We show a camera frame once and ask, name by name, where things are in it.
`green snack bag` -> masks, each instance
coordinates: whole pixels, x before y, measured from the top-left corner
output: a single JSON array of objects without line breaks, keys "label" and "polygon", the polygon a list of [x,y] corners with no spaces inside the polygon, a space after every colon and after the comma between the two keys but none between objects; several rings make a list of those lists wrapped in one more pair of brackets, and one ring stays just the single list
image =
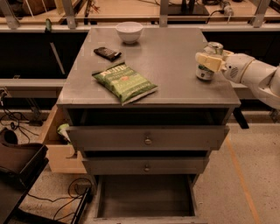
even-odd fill
[{"label": "green snack bag", "polygon": [[145,95],[155,92],[157,85],[152,84],[140,73],[125,65],[124,62],[112,66],[93,76],[109,91],[116,95],[122,105],[133,102]]}]

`bowl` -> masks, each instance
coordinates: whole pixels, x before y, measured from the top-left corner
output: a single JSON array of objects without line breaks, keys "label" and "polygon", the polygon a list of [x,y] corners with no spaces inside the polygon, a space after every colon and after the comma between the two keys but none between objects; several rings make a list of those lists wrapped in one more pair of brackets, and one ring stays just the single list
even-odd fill
[{"label": "bowl", "polygon": [[118,24],[115,29],[124,43],[133,44],[140,38],[143,25],[136,22],[123,22]]}]

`orange line on floor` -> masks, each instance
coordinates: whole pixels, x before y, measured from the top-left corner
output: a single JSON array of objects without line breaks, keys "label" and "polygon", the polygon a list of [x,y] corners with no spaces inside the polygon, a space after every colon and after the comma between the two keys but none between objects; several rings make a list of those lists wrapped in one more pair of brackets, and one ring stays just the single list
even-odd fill
[{"label": "orange line on floor", "polygon": [[241,169],[240,164],[239,164],[239,162],[237,160],[237,157],[235,155],[235,150],[234,150],[232,144],[230,143],[230,140],[228,139],[228,136],[226,138],[226,144],[227,144],[227,148],[228,148],[228,150],[230,152],[231,158],[233,160],[235,171],[237,172],[238,178],[239,178],[239,180],[241,182],[242,189],[243,189],[243,191],[245,193],[245,197],[246,197],[246,200],[248,202],[248,206],[249,206],[249,208],[251,210],[251,213],[253,215],[253,218],[255,220],[255,223],[256,224],[261,224],[259,214],[256,211],[256,207],[255,207],[254,201],[252,200],[251,194],[249,192],[249,189],[248,189],[248,187],[246,185],[245,178],[244,178],[243,173],[242,173],[242,169]]}]

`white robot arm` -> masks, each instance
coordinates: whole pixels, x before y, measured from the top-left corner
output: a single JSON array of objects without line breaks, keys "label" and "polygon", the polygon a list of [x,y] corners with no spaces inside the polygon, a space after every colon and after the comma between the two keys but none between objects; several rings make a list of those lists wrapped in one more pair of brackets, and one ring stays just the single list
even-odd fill
[{"label": "white robot arm", "polygon": [[228,80],[248,87],[256,99],[273,109],[280,109],[279,66],[271,66],[243,53],[227,51],[221,58],[199,52],[195,58],[208,69],[221,71]]}]

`drawer handle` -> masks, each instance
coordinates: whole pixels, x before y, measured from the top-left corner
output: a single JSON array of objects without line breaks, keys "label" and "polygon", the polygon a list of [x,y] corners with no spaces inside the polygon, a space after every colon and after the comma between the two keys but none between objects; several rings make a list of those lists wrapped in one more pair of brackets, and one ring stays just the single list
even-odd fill
[{"label": "drawer handle", "polygon": [[148,164],[145,165],[145,168],[143,169],[145,172],[149,172],[150,171],[150,167]]},{"label": "drawer handle", "polygon": [[148,136],[145,139],[145,144],[146,145],[151,145],[152,144],[152,141],[151,141],[151,139]]}]

